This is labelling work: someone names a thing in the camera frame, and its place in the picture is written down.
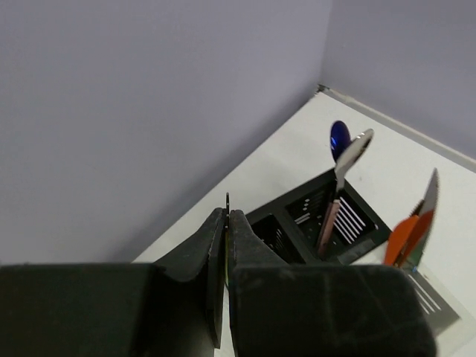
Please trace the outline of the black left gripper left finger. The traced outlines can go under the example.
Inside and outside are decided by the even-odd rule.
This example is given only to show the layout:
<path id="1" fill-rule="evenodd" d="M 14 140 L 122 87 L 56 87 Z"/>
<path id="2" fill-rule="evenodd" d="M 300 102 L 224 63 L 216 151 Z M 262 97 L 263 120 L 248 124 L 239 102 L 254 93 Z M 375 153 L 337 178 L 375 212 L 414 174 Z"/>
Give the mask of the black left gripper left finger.
<path id="1" fill-rule="evenodd" d="M 212 356 L 226 212 L 153 263 L 1 267 L 3 356 Z"/>

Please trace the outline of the black-handled steel knife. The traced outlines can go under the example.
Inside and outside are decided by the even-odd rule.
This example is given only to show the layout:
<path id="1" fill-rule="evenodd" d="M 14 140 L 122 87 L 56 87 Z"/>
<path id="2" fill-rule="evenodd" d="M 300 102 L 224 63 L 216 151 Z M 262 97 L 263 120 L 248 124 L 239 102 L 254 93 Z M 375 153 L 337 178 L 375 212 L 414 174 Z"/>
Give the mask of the black-handled steel knife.
<path id="1" fill-rule="evenodd" d="M 416 214 L 419 220 L 412 231 L 412 235 L 416 237 L 417 241 L 407 256 L 405 263 L 405 267 L 411 271 L 417 271 L 431 233 L 434 214 L 437 210 L 439 188 L 440 175 L 438 169 L 434 168 L 423 199 L 412 211 L 412 214 Z"/>

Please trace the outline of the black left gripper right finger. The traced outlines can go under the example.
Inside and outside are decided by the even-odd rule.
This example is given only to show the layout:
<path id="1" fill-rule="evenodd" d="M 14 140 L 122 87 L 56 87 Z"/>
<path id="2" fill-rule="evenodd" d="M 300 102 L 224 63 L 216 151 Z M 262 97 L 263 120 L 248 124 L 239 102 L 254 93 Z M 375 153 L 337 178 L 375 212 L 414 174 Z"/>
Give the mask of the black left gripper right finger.
<path id="1" fill-rule="evenodd" d="M 228 290 L 237 356 L 434 356 L 409 279 L 377 265 L 288 264 L 230 214 Z"/>

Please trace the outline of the purple long spoon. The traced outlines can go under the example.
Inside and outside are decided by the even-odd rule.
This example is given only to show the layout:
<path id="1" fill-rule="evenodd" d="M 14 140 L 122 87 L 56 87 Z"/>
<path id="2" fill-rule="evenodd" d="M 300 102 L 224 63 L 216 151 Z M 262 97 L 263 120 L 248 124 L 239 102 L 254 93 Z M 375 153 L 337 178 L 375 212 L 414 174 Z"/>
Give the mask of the purple long spoon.
<path id="1" fill-rule="evenodd" d="M 350 132 L 347 125 L 341 121 L 335 121 L 330 130 L 329 145 L 334 162 L 338 160 L 340 155 L 350 145 Z"/>

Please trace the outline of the orange-handled knife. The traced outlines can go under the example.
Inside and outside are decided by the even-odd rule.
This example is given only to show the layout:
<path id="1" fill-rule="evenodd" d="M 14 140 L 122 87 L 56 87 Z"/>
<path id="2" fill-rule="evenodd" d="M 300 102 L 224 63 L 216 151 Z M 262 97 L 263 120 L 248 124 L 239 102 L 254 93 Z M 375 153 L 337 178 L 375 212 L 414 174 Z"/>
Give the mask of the orange-handled knife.
<path id="1" fill-rule="evenodd" d="M 400 268 L 406 263 L 407 256 L 417 242 L 417 238 L 412 235 L 412 231 L 418 220 L 419 217 L 414 214 L 402 220 L 393 229 L 387 241 L 384 265 Z"/>

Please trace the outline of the pink-handled silver spoon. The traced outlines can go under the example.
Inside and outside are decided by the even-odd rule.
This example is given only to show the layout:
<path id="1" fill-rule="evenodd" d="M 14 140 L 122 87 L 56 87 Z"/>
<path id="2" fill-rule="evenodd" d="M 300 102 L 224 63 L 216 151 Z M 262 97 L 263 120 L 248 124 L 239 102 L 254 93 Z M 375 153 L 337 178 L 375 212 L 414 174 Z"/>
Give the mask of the pink-handled silver spoon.
<path id="1" fill-rule="evenodd" d="M 332 234 L 334 221 L 341 205 L 341 191 L 344 189 L 345 175 L 350 168 L 360 159 L 365 153 L 370 142 L 373 140 L 374 130 L 367 129 L 357 135 L 350 145 L 342 152 L 338 158 L 335 168 L 335 189 L 330 196 L 329 206 L 324 216 L 321 231 L 316 243 L 318 249 L 318 256 L 323 259 L 327 250 L 329 239 Z"/>

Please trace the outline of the iridescent rainbow fork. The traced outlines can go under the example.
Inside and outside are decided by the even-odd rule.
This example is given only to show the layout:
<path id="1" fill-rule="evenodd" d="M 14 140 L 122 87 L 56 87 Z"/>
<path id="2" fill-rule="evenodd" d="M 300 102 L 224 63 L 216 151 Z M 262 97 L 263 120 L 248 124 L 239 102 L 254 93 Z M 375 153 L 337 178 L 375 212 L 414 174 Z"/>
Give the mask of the iridescent rainbow fork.
<path id="1" fill-rule="evenodd" d="M 229 253 L 229 229 L 230 229 L 230 195 L 229 192 L 226 193 L 225 199 L 225 286 L 228 289 L 229 278 L 228 278 L 228 253 Z"/>

